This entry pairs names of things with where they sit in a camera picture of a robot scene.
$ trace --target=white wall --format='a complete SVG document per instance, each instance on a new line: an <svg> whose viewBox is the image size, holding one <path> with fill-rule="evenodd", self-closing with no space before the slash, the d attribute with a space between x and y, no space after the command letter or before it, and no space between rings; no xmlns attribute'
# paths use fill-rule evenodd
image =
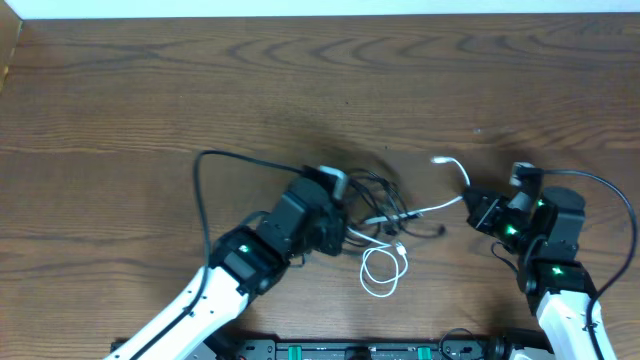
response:
<svg viewBox="0 0 640 360"><path fill-rule="evenodd" d="M6 0L22 19L636 12L640 0Z"/></svg>

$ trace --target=coiled white cable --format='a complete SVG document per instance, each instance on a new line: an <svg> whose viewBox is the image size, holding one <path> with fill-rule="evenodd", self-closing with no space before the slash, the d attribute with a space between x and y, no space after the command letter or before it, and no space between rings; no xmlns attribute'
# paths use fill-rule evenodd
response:
<svg viewBox="0 0 640 360"><path fill-rule="evenodd" d="M452 158L452 157L447 157L447 156L434 156L433 158L431 158L431 162L434 164L447 164L447 163L454 163L456 165L458 165L458 167L460 168L460 171L462 172L462 175L464 176L464 180L467 186L471 186L471 181L469 180L469 175L467 175L467 171L464 169L464 167L462 166L462 164ZM413 211L409 211L407 213L404 214L400 214L399 217L400 218L406 218L409 216L422 216L422 213L425 213L427 211L433 211L433 210L438 210L438 209L442 209L445 208L449 205L455 204L458 201L462 200L462 196L456 196L453 199L447 201L444 204L440 204L437 206L433 206L433 207L428 207L428 208L424 208L424 209L418 209L418 210L413 210ZM391 218L393 218L394 220L398 218L398 215L392 215ZM389 221L385 216L378 216L378 217L374 217L371 219L367 219L365 220L365 224L367 225L371 225L371 224L377 224L377 223L381 223L381 222L387 222Z"/></svg>
<svg viewBox="0 0 640 360"><path fill-rule="evenodd" d="M373 248L368 248L366 249L363 253L362 253L362 264L360 265L360 284L362 284L362 287L371 295L378 297L378 298L385 298L388 296L391 296L395 291L396 288L398 287L398 280L400 280L401 277L403 277L407 271L409 270L409 260L407 260L407 249L404 247L404 245L402 245L401 242L396 241L395 242L395 248L396 248L396 252L398 253L398 255L400 255L402 257L402 259L404 260L404 269L402 269L402 271L400 271L400 266L398 265L398 260L396 259L395 255L393 255L390 251L387 251L385 249L390 248L394 245L391 245L389 243L385 243L382 242L378 239L374 239L370 236L367 236L359 231L356 231L352 228L347 228L349 230L349 232L351 232L352 234L359 236L365 240L369 240L372 243L378 244L379 246L377 247L373 247ZM371 273L369 272L369 268L367 267L367 260L369 260L369 256L371 256L371 254L375 253L375 252L380 252L383 253L385 255L388 255L392 260L393 263L395 265L396 268L396 274L395 276L387 279L387 280L378 280L375 277L373 277L373 275L371 275ZM377 284L388 284L388 283L392 283L391 285L391 289L389 289L388 292L384 293L384 294L378 294L373 292L366 284L365 282L365 274L367 275L367 277L369 279L371 279L371 281L377 283Z"/></svg>

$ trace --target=pile of cables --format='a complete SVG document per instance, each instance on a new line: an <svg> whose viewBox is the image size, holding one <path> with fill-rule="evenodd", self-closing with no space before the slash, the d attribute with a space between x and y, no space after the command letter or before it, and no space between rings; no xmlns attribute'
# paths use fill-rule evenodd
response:
<svg viewBox="0 0 640 360"><path fill-rule="evenodd" d="M456 164L464 176L465 185L467 187L471 185L467 172L458 160L452 157L436 156L431 159L431 162L434 164ZM362 287L370 295L378 298L391 296L395 292L400 278L409 270L407 249L397 237L402 233L417 238L433 238L442 235L444 232L444 227L442 226L436 231L435 235L421 235L407 230L407 223L422 217L425 212L455 204L462 200L462 196L456 196L437 206L409 210L397 184L365 169L353 169L348 171L347 175L349 176L350 191L345 194L344 201L349 208L350 219L345 243L358 248L366 248L362 253L362 264L360 265L360 283ZM357 213L355 207L359 203L365 205L366 211L365 216L358 219L352 214ZM402 270L400 270L396 255L391 251L393 248L395 248L395 253L400 256L404 263ZM371 274L367 261L374 253L384 254L392 259L395 267L394 276L380 280ZM367 285L368 282L379 285L391 284L391 288L387 292L377 293Z"/></svg>

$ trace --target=green light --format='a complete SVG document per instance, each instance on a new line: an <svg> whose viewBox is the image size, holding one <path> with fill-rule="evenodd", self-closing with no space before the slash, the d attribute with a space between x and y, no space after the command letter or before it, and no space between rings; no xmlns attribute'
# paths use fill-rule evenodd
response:
<svg viewBox="0 0 640 360"><path fill-rule="evenodd" d="M516 230L513 226L508 225L507 226L507 235L515 235L518 233L518 230Z"/></svg>

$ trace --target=wooden table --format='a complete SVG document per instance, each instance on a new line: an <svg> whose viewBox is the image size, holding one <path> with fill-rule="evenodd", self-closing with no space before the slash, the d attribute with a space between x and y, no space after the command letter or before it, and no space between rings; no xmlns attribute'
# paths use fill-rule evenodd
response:
<svg viewBox="0 0 640 360"><path fill-rule="evenodd" d="M202 263L201 149L386 167L413 206L461 189L433 155L501 190L513 161L531 161L594 172L637 206L639 80L638 15L29 21L0 96L0 358L103 357L174 298ZM290 180L203 165L214 237ZM603 284L629 248L621 202L547 180L586 197L578 257ZM447 233L403 239L411 270L391 298L360 287L357 252L313 254L232 326L283 339L536 329L465 219L458 204L412 225ZM621 359L640 357L638 264L602 298Z"/></svg>

